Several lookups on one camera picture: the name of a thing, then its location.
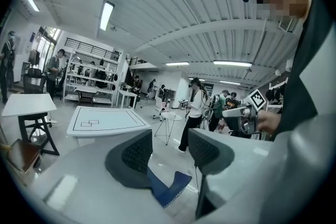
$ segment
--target shoe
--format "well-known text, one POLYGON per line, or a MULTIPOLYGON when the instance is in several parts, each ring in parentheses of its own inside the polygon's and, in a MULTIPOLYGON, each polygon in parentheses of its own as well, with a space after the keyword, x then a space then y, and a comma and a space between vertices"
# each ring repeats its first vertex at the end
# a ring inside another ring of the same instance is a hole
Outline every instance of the shoe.
POLYGON ((178 148, 178 146, 176 147, 176 149, 177 149, 179 152, 181 152, 181 153, 185 153, 185 151, 180 150, 180 149, 178 148))

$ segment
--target floor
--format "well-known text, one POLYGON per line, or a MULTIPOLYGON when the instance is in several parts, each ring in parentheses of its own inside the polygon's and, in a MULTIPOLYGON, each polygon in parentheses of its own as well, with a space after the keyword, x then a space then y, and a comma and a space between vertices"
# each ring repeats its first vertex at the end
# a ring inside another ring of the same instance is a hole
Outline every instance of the floor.
MULTIPOLYGON (((158 130, 160 126, 160 119, 153 119, 154 102, 154 100, 141 100, 140 103, 137 103, 135 108, 136 113, 152 126, 153 154, 149 161, 149 168, 167 186, 170 186, 173 182, 175 171, 180 171, 193 177, 193 179, 182 192, 182 194, 165 209, 169 215, 174 217, 177 223, 191 223, 193 220, 195 220, 195 210, 198 199, 194 161, 188 150, 185 154, 183 154, 175 149, 175 147, 179 146, 180 144, 182 131, 184 129, 185 110, 172 110, 173 112, 176 112, 178 115, 180 115, 182 117, 182 120, 175 122, 170 141, 166 146, 165 136, 154 137, 154 133, 158 130)), ((53 124, 53 126, 49 130, 52 139, 54 140, 56 147, 60 152, 60 156, 58 157, 45 154, 43 156, 43 161, 41 165, 39 166, 39 168, 36 169, 37 173, 34 175, 36 177, 39 173, 42 173, 46 168, 53 164, 53 162, 56 162, 57 158, 66 155, 68 152, 78 147, 77 142, 72 137, 68 137, 66 134, 66 129, 77 106, 77 102, 66 100, 65 103, 63 103, 63 101, 60 101, 57 98, 55 99, 55 103, 57 104, 57 110, 52 111, 50 113, 50 116, 52 120, 57 121, 57 124, 53 124)), ((95 107, 98 106, 110 107, 103 104, 95 104, 95 107)), ((20 138, 17 117, 1 118, 0 122, 9 144, 12 144, 16 139, 20 138)), ((157 134, 165 134, 165 123, 162 124, 157 134)), ((198 169, 197 179, 198 187, 200 187, 201 172, 198 169)))

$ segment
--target railing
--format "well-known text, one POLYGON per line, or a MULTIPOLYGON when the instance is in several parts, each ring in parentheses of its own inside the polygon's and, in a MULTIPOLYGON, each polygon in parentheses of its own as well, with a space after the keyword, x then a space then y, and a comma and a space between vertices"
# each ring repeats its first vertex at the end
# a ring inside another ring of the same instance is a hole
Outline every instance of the railing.
POLYGON ((101 48, 98 48, 96 46, 93 46, 91 44, 87 44, 84 42, 80 42, 78 40, 74 40, 72 38, 67 38, 67 41, 65 42, 65 46, 74 48, 75 50, 81 50, 88 52, 90 54, 95 54, 100 57, 108 58, 114 61, 118 61, 120 53, 118 51, 108 51, 101 48))
POLYGON ((139 59, 138 57, 132 57, 129 65, 137 65, 139 63, 146 63, 146 61, 139 59))

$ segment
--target air vent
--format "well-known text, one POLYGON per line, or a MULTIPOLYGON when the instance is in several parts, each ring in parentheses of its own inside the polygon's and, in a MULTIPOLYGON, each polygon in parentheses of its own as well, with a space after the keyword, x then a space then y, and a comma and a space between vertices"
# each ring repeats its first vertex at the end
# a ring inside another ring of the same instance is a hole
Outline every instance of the air vent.
POLYGON ((279 23, 279 28, 284 31, 287 32, 291 23, 292 23, 293 19, 283 19, 280 21, 279 23))

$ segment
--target blue fabric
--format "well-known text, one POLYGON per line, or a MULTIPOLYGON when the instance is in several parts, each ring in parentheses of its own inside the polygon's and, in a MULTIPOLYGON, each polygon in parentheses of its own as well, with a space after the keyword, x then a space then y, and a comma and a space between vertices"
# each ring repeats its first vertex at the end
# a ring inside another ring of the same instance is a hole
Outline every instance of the blue fabric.
POLYGON ((181 172, 175 172, 173 184, 168 188, 148 168, 147 177, 152 184, 152 193, 160 205, 165 208, 170 205, 189 184, 192 177, 181 172))

